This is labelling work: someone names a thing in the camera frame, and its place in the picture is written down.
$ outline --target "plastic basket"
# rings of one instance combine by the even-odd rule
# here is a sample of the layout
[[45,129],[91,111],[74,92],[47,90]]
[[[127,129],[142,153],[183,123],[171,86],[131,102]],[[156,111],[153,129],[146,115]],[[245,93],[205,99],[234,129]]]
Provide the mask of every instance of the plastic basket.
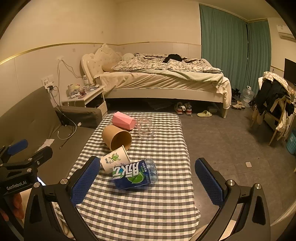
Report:
[[292,133],[288,139],[288,142],[287,142],[287,150],[292,154],[294,155],[295,152],[296,152],[296,129],[293,129],[292,130]]

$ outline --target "pillow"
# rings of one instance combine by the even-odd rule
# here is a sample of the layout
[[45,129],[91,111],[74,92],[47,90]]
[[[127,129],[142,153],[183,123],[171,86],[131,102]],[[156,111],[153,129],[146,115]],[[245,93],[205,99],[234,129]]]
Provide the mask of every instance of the pillow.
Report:
[[115,70],[112,69],[112,67],[114,67],[116,64],[118,63],[108,63],[108,64],[103,64],[102,65],[102,70],[104,72],[115,72]]
[[134,57],[135,56],[132,53],[126,53],[125,55],[122,56],[122,61],[130,60]]

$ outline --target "gray tile floor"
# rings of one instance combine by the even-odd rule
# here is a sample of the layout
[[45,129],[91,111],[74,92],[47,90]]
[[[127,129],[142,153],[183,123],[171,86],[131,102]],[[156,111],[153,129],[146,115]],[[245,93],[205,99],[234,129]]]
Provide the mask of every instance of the gray tile floor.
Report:
[[[226,119],[218,114],[200,118],[196,113],[205,110],[208,103],[192,104],[192,115],[179,117],[191,160],[195,203],[201,212],[199,226],[208,224],[218,210],[194,172],[194,162],[199,157],[204,157],[226,180],[233,179],[245,186],[260,183],[266,196],[270,221],[275,221],[296,199],[296,175],[293,172],[296,158],[287,151],[286,143],[274,140],[268,146],[273,130],[265,122],[250,128],[251,109],[230,109]],[[152,111],[143,102],[122,103],[122,108],[111,104],[110,111],[112,107],[121,111]],[[173,108],[160,111],[172,112]],[[252,167],[246,167],[247,161]]]

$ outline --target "checkered tablecloth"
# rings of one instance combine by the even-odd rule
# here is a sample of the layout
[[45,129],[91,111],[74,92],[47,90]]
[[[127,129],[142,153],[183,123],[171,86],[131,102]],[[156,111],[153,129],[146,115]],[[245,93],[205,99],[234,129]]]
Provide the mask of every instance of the checkered tablecloth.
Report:
[[[191,181],[190,160],[178,116],[170,113],[126,113],[147,116],[158,128],[154,139],[143,141],[137,129],[127,151],[131,161],[152,158],[159,180],[150,186],[117,190],[111,175],[102,169],[82,204],[76,207],[101,240],[189,240],[199,222]],[[70,171],[82,168],[89,157],[110,152],[102,140],[102,130],[111,124],[108,114],[82,150]],[[63,220],[59,207],[58,216]]]

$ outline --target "headboard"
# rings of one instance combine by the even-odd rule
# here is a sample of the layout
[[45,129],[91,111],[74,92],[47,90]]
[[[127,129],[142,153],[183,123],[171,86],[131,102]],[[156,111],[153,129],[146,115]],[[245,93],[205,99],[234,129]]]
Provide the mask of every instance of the headboard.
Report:
[[118,63],[121,61],[121,53],[115,52],[107,44],[103,44],[95,54],[85,54],[82,56],[82,69],[89,81],[89,84],[94,84],[95,79],[99,74],[103,74],[102,65],[109,63]]

